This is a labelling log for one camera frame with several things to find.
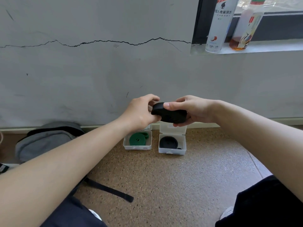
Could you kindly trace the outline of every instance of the person's right arm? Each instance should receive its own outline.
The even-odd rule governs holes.
[[[215,122],[260,160],[303,202],[303,131],[274,122],[220,100],[185,96],[165,103],[168,110],[187,110],[185,126]]]

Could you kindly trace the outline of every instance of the baseboard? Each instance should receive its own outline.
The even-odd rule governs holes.
[[[298,118],[274,118],[271,119],[273,121],[289,125],[289,126],[295,126],[295,125],[303,125],[303,117],[298,117]],[[92,126],[81,126],[81,128],[85,132],[89,132],[93,129],[96,129],[102,125],[92,125]],[[209,127],[220,127],[216,123],[202,123],[202,122],[194,122],[190,125],[187,126],[188,129],[191,128],[209,128]],[[3,134],[27,134],[29,131],[34,130],[35,127],[26,127],[26,128],[7,128],[7,129],[0,129]],[[159,123],[153,123],[152,124],[152,129],[153,130],[159,130],[160,125]]]

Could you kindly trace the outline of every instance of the bottle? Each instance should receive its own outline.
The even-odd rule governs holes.
[[[218,0],[212,18],[205,50],[220,52],[239,0]]]
[[[251,41],[263,15],[265,0],[251,0],[249,6],[241,13],[234,35],[229,42],[233,50],[243,50]]]

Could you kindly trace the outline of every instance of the plastic box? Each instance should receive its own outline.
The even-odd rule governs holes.
[[[185,155],[185,152],[186,152],[186,139],[185,139],[186,128],[187,128],[187,126],[174,127],[172,123],[160,122],[159,153]],[[165,136],[174,137],[178,141],[178,148],[181,148],[181,149],[160,148],[160,140]]]
[[[146,132],[149,134],[149,138],[146,140],[145,146],[131,146],[129,145],[129,138],[137,132],[133,132],[124,137],[123,146],[126,150],[150,150],[152,148],[152,125],[148,125],[145,129],[141,130],[142,132]]]

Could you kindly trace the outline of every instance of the window frame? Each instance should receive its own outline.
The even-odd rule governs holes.
[[[199,0],[192,44],[206,44],[217,0]],[[240,14],[235,14],[225,42],[236,29]],[[265,13],[252,41],[273,41],[303,38],[303,11]]]

